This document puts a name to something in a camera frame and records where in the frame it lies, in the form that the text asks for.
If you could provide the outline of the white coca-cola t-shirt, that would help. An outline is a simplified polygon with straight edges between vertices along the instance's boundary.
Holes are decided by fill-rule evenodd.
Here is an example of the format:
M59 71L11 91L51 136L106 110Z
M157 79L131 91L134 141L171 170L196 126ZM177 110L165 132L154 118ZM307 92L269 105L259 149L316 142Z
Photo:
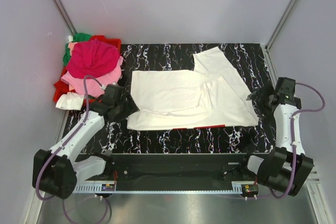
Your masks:
M131 96L139 108L128 117L136 131L256 126L250 90L218 48L193 55L194 70L133 71Z

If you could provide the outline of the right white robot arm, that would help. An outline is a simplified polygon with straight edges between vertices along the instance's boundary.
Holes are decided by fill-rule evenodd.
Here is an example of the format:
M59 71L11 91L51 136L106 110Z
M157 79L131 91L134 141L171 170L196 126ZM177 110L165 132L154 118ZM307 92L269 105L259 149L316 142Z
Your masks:
M250 155L238 173L244 180L256 176L256 182L269 188L277 199L295 196L314 167L300 139L299 118L304 110L295 96L296 85L294 79L280 77L275 87L262 87L246 98L256 102L262 119L275 120L276 146L265 157Z

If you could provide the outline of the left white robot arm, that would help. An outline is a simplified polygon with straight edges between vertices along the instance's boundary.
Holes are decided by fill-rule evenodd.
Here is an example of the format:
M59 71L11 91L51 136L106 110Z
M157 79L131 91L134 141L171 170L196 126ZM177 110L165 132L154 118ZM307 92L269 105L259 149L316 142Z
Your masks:
M76 185L91 177L103 180L113 175L110 158L92 155L82 161L77 157L93 136L107 122L121 122L138 112L130 92L117 84L109 84L104 94L87 104L87 110L78 123L49 150L39 150L33 161L32 186L39 199L41 192L60 199L68 198Z

